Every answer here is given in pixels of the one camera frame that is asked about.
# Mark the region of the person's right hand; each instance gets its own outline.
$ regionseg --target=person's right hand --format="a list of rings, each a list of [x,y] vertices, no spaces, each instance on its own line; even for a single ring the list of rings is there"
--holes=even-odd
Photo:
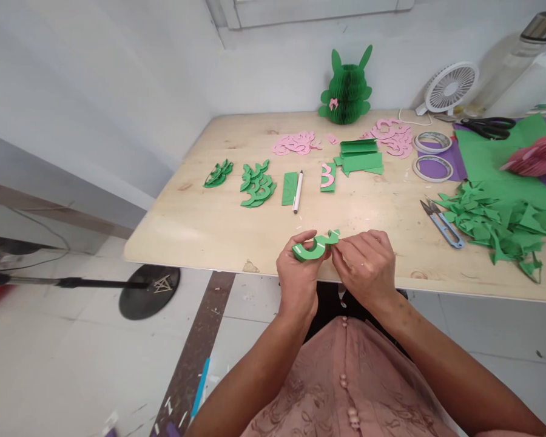
[[[370,230],[332,245],[332,262],[343,284],[368,311],[386,310],[398,297],[396,256],[388,235]]]

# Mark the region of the person's left hand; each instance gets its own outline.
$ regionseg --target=person's left hand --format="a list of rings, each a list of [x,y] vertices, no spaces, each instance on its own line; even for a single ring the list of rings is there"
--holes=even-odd
[[[296,244],[303,244],[307,250],[311,249],[314,242],[307,242],[317,234],[317,231],[302,232],[289,239],[283,251],[277,258],[277,273],[281,284],[281,305],[279,315],[304,318],[310,322],[317,312],[317,274],[322,262],[328,259],[331,252],[317,260],[300,262],[293,255],[291,248]]]

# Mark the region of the bottle cap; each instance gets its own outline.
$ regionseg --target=bottle cap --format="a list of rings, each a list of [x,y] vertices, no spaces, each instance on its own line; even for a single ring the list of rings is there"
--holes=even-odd
[[[530,21],[520,39],[546,44],[546,12],[540,12]]]

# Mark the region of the tape roll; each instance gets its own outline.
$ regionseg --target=tape roll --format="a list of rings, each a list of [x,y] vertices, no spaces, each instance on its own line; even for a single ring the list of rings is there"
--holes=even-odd
[[[441,144],[440,149],[433,149],[432,147],[425,146],[421,143],[421,141],[426,140],[434,140],[436,143]],[[418,134],[416,137],[414,137],[414,147],[423,153],[426,153],[428,155],[437,155],[439,153],[443,153],[451,147],[453,144],[453,141],[451,141],[451,138],[448,136],[441,134],[440,132],[423,132],[422,134]]]
[[[419,169],[419,163],[421,161],[435,161],[435,162],[438,162],[439,164],[441,164],[443,167],[445,167],[445,169],[447,169],[447,175],[444,177],[444,178],[441,178],[441,179],[435,179],[435,178],[432,178],[432,177],[429,177],[425,174],[422,174],[420,172],[420,169]],[[441,183],[441,182],[445,182],[446,180],[448,180],[451,176],[453,176],[453,166],[449,163],[449,161],[447,161],[446,159],[443,159],[441,157],[438,157],[438,156],[435,156],[435,155],[425,155],[425,156],[421,156],[419,159],[417,159],[414,163],[413,163],[413,170],[414,172],[416,173],[416,175],[418,177],[420,177],[421,179],[423,180],[426,180],[427,182],[435,182],[435,183]]]

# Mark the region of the forearm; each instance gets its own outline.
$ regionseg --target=forearm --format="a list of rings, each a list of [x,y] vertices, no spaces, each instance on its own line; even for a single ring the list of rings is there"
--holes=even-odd
[[[311,323],[278,315],[208,397],[187,436],[237,437],[279,393]]]
[[[469,435],[511,430],[546,435],[546,425],[498,378],[397,294],[375,311],[402,345],[445,410]]]

